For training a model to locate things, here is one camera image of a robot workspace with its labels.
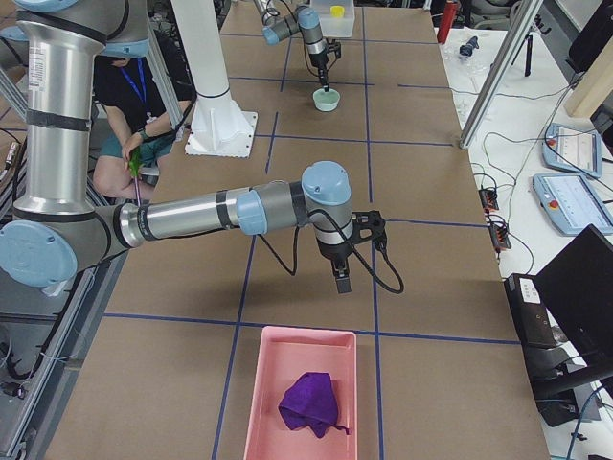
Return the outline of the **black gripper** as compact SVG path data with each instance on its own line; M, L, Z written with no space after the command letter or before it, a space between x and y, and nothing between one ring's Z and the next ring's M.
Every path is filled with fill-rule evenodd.
M324 258L330 261L332 273L339 294L352 291L349 257L353 252L351 242L327 244L318 241L319 250Z
M324 91L329 91L329 51L309 53L310 64L317 70L319 82Z

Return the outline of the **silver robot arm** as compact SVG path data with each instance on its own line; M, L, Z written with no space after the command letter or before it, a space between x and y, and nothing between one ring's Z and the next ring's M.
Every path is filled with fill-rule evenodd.
M317 78L323 90L330 92L329 69L341 58L341 43L324 38L317 11L300 4L292 10L285 1L288 14L282 16L272 1L254 2L262 23L262 35L268 45L276 45L300 33L308 52L310 64L317 69Z
M233 100L209 1L172 6L184 49L163 50L143 1L21 1L28 44L27 171L1 230L1 266L47 288L145 242L237 228L247 235L312 225L339 292L357 233L346 171L321 161L293 183L152 203L130 174L141 150L165 166L176 139L166 94L193 115L189 154L245 157L257 114Z

